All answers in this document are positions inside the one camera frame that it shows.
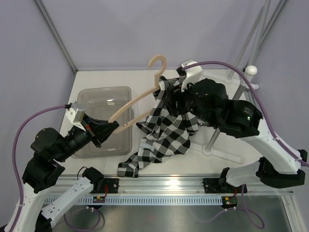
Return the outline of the beige wooden hanger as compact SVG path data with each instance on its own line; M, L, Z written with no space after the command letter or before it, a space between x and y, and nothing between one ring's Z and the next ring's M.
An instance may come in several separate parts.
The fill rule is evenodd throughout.
M153 65L157 61L161 61L162 66L161 66L161 69L157 73L155 73L155 75L154 75L154 87L147 90L146 92L140 94L139 96L137 96L136 98L132 99L127 104L125 104L122 108L120 108L116 113L114 113L110 117L108 122L114 122L119 116L121 116L127 109L129 109L135 103L137 103L138 101L147 97L148 95L152 95L154 92L160 90L159 79L160 79L160 76L164 73L164 71L167 67L167 60L166 60L166 57L164 55L156 55L149 61L148 67L149 68L153 67ZM129 122L127 122L123 126L118 127L113 133L115 133L115 134L120 133L120 132L128 129L129 127L133 126L135 123L139 122L143 118L146 118L150 114L150 112L151 112L151 110L149 110L149 111L141 114L140 116L130 120Z

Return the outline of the black white checkered shirt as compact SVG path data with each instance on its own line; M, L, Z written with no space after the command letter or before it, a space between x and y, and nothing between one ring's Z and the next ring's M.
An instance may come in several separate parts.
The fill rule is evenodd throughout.
M154 93L155 105L150 115L143 122L136 123L145 136L138 151L118 164L118 176L137 178L139 171L150 164L163 163L171 156L185 154L190 148L190 137L200 128L198 119L191 113L172 116L163 104L168 87L176 87L183 80L160 77L160 90Z

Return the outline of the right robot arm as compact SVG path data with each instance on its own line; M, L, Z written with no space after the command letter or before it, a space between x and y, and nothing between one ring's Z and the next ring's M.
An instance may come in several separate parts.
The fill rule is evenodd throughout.
M243 185L263 183L283 189L305 183L301 161L306 161L305 150L287 151L283 141L272 137L261 111L249 101L230 100L225 86L211 79L168 87L164 103L176 116L192 113L208 127L250 144L262 157L256 162L238 168L224 168L218 178L203 180L205 192L234 193L246 191Z

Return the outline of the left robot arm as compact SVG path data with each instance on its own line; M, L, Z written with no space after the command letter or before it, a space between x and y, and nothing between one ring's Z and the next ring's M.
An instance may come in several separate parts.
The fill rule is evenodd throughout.
M81 128L73 126L65 137L53 128L43 129L36 135L30 146L34 156L22 176L23 193L4 231L50 232L82 197L108 189L104 175L89 167L69 190L53 203L43 206L65 170L60 163L89 143L100 147L119 126L116 121L97 120L87 115L84 115L81 125Z

